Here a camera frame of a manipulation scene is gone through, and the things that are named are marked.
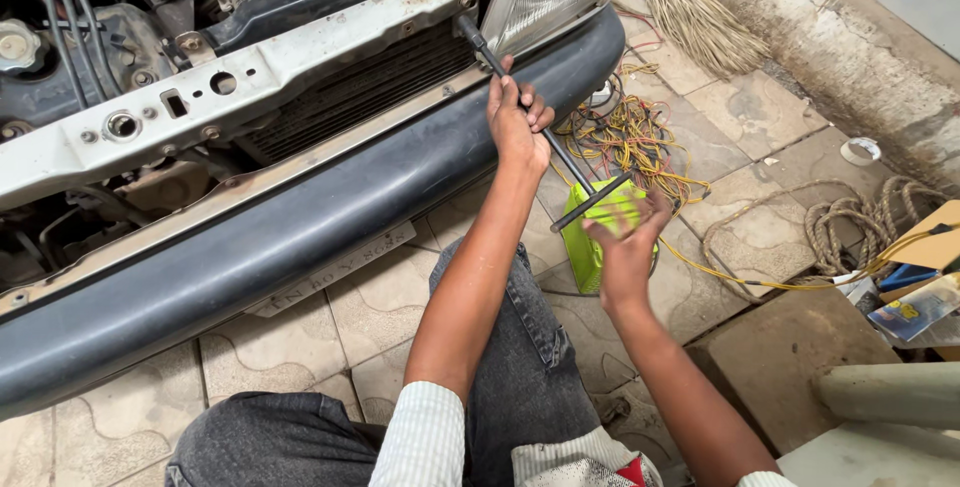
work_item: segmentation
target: person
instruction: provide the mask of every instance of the person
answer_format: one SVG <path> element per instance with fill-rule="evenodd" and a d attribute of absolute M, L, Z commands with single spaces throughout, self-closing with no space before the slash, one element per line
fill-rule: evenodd
<path fill-rule="evenodd" d="M 509 72 L 513 59 L 502 64 Z M 233 395 L 187 427 L 167 486 L 662 485 L 649 459 L 601 426 L 519 244 L 549 165 L 540 131 L 554 110 L 533 87 L 494 76 L 486 119 L 499 165 L 473 225 L 430 276 L 385 435 L 351 423 L 327 395 Z M 671 206 L 657 190 L 648 198 L 633 230 L 584 221 L 603 248 L 601 306 L 698 486 L 792 485 L 654 317 L 651 254 Z"/>

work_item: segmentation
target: t-handle wrench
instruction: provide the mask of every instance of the t-handle wrench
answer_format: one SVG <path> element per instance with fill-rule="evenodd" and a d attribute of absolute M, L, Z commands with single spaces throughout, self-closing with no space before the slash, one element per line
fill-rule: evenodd
<path fill-rule="evenodd" d="M 473 50 L 479 52 L 486 60 L 486 63 L 493 69 L 493 72 L 496 73 L 501 79 L 507 76 L 507 72 L 503 69 L 503 65 L 500 65 L 500 60 L 494 55 L 490 50 L 490 47 L 487 46 L 487 40 L 483 38 L 483 35 L 480 33 L 480 29 L 476 27 L 474 21 L 465 14 L 462 14 L 457 17 L 457 26 L 460 28 L 460 31 L 463 33 L 463 36 L 466 37 L 466 40 L 469 41 L 470 45 L 473 47 Z M 526 104 L 523 102 L 518 102 L 518 105 L 523 109 L 524 112 L 529 112 Z M 567 152 L 567 149 L 560 143 L 560 140 L 557 140 L 557 135 L 550 130 L 550 125 L 547 125 L 543 130 L 540 131 L 546 141 L 550 144 L 550 147 L 553 148 L 555 154 L 563 164 L 566 166 L 567 170 L 570 171 L 570 174 L 573 174 L 573 177 L 577 180 L 577 183 L 586 191 L 588 196 L 580 205 L 574 207 L 570 210 L 569 213 L 560 217 L 556 223 L 550 224 L 550 232 L 558 233 L 567 227 L 574 219 L 580 217 L 584 214 L 585 211 L 593 208 L 596 203 L 600 202 L 604 197 L 614 192 L 618 187 L 622 186 L 627 180 L 630 179 L 630 174 L 624 172 L 623 174 L 618 175 L 616 179 L 604 186 L 604 188 L 597 191 L 594 189 L 594 186 L 591 185 L 587 178 L 584 176 L 584 173 L 580 171 L 580 168 L 577 167 L 576 163 L 573 162 L 573 157 Z"/>

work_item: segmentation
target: straw broom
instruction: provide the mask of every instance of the straw broom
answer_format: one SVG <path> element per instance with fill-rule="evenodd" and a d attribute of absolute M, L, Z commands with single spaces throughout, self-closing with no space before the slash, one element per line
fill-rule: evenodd
<path fill-rule="evenodd" d="M 761 39 L 717 0 L 647 0 L 666 37 L 722 79 L 758 69 L 770 57 Z"/>

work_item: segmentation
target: dirty wall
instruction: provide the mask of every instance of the dirty wall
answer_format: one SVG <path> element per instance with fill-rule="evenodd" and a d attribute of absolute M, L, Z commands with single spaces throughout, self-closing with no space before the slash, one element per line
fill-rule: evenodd
<path fill-rule="evenodd" d="M 960 194 L 960 63 L 875 0 L 720 0 L 848 136 Z"/>

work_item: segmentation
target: front bumper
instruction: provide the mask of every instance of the front bumper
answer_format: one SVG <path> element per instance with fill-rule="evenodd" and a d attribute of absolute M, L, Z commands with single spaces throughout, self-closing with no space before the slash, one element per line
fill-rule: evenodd
<path fill-rule="evenodd" d="M 614 70 L 611 7 L 515 71 L 558 117 Z M 230 320 L 497 162 L 486 84 L 137 259 L 0 323 L 0 421 L 49 407 Z"/>

